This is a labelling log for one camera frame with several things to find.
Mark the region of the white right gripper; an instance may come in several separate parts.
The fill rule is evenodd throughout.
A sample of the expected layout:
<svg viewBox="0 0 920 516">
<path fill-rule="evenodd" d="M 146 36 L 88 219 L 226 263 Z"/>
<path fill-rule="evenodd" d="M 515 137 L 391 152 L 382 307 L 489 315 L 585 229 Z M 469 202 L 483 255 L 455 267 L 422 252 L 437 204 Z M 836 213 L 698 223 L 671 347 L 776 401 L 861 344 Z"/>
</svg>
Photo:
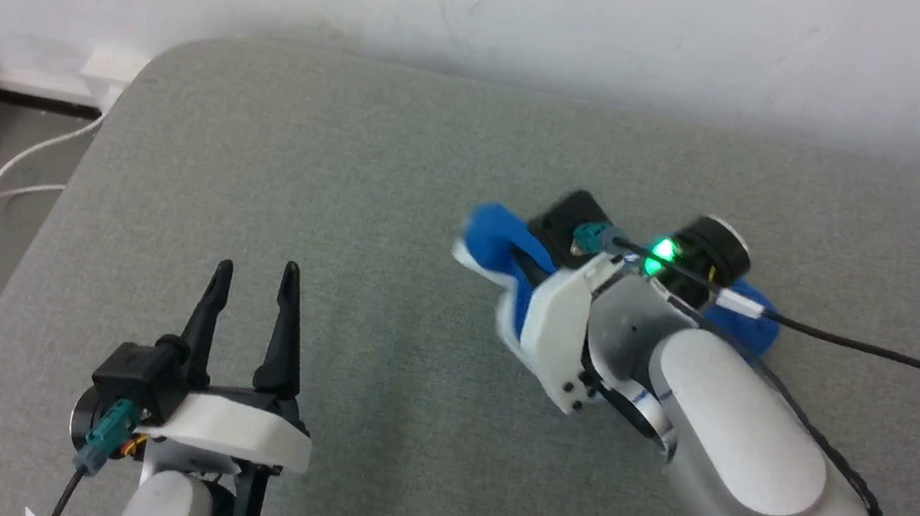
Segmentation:
<svg viewBox="0 0 920 516">
<path fill-rule="evenodd" d="M 552 403 L 566 415 L 605 399 L 631 424 L 668 428 L 648 376 L 659 342 L 696 323 L 670 292 L 619 259 L 601 254 L 579 269 L 545 270 L 520 247 L 512 259 L 536 288 L 520 348 Z"/>
</svg>

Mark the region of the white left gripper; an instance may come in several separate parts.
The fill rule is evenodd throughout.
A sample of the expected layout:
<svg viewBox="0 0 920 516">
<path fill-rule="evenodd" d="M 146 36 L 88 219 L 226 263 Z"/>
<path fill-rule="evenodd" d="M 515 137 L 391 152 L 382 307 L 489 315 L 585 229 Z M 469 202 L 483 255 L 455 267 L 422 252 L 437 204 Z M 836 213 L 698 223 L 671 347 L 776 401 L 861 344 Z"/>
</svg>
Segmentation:
<svg viewBox="0 0 920 516">
<path fill-rule="evenodd" d="M 273 394 L 274 410 L 229 394 L 189 393 L 164 424 L 138 426 L 145 438 L 142 472 L 128 516 L 261 516 L 269 480 L 281 472 L 308 472 L 312 440 L 294 422 L 300 384 L 301 272 L 288 261 L 278 287 L 278 314 L 254 391 Z M 229 299 L 233 261 L 221 260 L 181 339 L 189 388 L 208 388 L 207 371 L 218 317 Z"/>
</svg>

